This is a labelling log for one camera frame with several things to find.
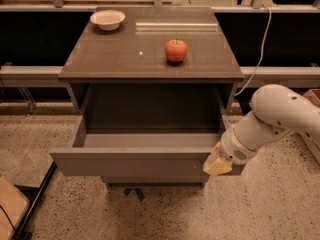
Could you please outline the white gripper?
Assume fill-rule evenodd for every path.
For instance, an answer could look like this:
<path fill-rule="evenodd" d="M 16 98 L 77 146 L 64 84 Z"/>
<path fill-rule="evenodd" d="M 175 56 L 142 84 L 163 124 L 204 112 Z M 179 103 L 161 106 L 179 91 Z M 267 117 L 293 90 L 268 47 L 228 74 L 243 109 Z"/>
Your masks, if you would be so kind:
<path fill-rule="evenodd" d="M 255 157 L 256 151 L 245 147 L 236 137 L 234 127 L 229 127 L 221 136 L 203 164 L 203 171 L 211 176 L 222 175 L 232 170 L 232 164 L 245 165 Z"/>

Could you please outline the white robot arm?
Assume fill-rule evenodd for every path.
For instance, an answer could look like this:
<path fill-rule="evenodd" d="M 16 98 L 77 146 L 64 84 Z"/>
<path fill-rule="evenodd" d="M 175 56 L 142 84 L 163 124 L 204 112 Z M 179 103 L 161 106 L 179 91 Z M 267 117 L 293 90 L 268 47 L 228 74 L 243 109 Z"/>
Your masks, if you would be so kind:
<path fill-rule="evenodd" d="M 291 133 L 320 142 L 320 108 L 287 87 L 260 87 L 251 98 L 251 111 L 221 136 L 203 165 L 216 176 L 246 165 L 259 150 Z"/>

